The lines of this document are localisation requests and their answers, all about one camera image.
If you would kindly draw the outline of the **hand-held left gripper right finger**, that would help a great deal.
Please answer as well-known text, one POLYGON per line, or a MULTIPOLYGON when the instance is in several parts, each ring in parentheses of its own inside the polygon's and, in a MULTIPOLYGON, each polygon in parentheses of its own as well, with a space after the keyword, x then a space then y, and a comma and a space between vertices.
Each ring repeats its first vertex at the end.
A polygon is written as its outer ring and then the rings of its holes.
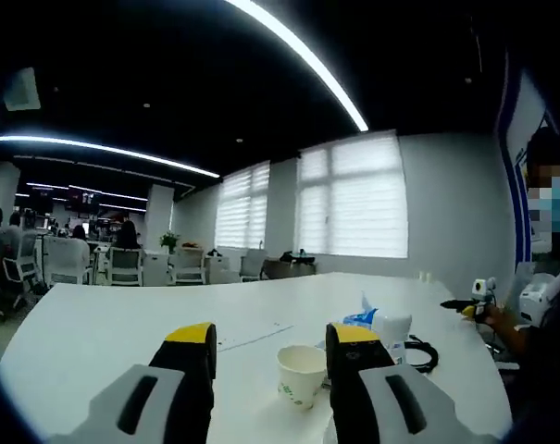
POLYGON ((457 418, 453 400, 409 364, 395 364, 379 336, 330 323, 326 355, 332 417, 327 443, 495 443, 457 418))

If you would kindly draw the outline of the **person's right hand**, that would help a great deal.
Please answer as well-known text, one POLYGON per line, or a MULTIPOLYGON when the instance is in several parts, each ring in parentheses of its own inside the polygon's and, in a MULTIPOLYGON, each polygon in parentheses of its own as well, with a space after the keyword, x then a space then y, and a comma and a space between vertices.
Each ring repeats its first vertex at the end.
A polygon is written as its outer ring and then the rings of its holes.
POLYGON ((512 311, 495 304, 486 306, 485 324, 499 335, 516 329, 516 321, 512 311))

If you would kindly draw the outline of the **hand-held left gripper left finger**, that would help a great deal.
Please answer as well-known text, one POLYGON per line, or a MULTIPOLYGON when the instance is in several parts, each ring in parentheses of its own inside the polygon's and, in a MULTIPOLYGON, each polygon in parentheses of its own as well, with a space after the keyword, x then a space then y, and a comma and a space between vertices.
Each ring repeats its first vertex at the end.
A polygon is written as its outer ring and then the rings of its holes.
POLYGON ((168 334, 148 365, 100 391, 84 422, 52 443, 205 443, 214 407, 217 332, 211 322, 168 334))

